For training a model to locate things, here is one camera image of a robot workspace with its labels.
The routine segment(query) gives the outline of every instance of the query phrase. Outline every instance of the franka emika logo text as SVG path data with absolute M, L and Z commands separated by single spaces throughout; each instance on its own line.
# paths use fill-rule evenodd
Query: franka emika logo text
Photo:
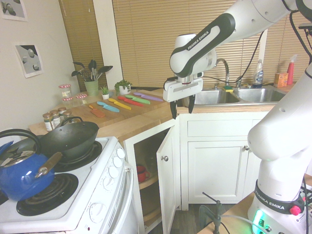
M 207 35 L 209 35 L 209 32 L 206 31 L 203 35 L 201 35 L 196 41 L 194 41 L 189 47 L 187 47 L 187 50 L 191 50 L 194 46 L 196 46 L 201 40 L 203 40 Z
M 263 202 L 267 203 L 268 205 L 273 206 L 273 207 L 278 208 L 278 209 L 281 209 L 281 210 L 284 210 L 284 209 L 285 209 L 284 206 L 277 205 L 277 204 L 274 204 L 274 203 L 272 203 L 272 202 L 269 202 L 267 199 L 265 199 L 264 197 L 262 197 L 262 196 L 258 193 L 258 191 L 256 191 L 255 194 L 257 195 L 257 197 L 258 197 L 260 200 L 262 200 Z

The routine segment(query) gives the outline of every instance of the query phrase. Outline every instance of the floor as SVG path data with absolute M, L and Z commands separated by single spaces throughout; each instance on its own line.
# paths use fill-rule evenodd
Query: floor
M 190 204 L 188 211 L 176 211 L 170 234 L 196 234 L 200 231 L 199 207 L 201 204 Z M 215 212 L 215 205 L 205 204 Z M 222 204 L 221 213 L 225 213 L 234 204 Z M 159 223 L 149 234 L 163 234 L 162 223 Z

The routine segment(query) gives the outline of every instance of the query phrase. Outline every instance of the stainless steel sink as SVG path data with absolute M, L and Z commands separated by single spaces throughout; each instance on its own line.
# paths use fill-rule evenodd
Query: stainless steel sink
M 250 102 L 277 102 L 280 101 L 285 94 L 274 89 L 235 89 L 234 93 L 241 99 Z
M 232 106 L 277 103 L 286 93 L 273 86 L 263 86 L 261 89 L 233 88 L 233 92 L 222 89 L 205 89 L 195 96 L 194 107 Z M 189 99 L 183 99 L 183 105 L 189 106 Z

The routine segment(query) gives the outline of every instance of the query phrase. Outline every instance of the green cup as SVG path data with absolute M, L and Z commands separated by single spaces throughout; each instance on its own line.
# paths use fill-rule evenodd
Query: green cup
M 97 96 L 98 95 L 98 80 L 90 81 L 90 82 L 84 82 L 84 85 L 86 86 L 86 89 L 87 89 L 89 96 Z

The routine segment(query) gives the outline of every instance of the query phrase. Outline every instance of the wok handle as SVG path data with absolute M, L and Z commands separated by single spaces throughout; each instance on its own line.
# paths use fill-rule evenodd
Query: wok handle
M 0 132 L 0 138 L 9 137 L 9 136 L 21 136 L 21 137 L 28 137 L 32 139 L 36 144 L 36 154 L 37 155 L 41 154 L 41 143 L 39 141 L 39 138 L 32 132 L 29 132 L 24 129 L 9 129 L 9 130 Z
M 35 175 L 35 178 L 44 176 L 60 161 L 62 158 L 62 153 L 57 152 L 53 154 L 39 169 L 38 173 Z
M 78 118 L 78 119 L 80 119 L 81 122 L 83 122 L 82 118 L 80 118 L 80 117 L 78 117 L 78 116 L 77 116 L 77 117 L 69 117 L 69 118 L 66 118 L 66 119 L 63 120 L 63 122 L 62 122 L 62 124 L 60 125 L 60 127 L 64 126 L 65 123 L 67 123 L 68 121 L 71 121 L 72 119 L 75 119 L 75 118 Z

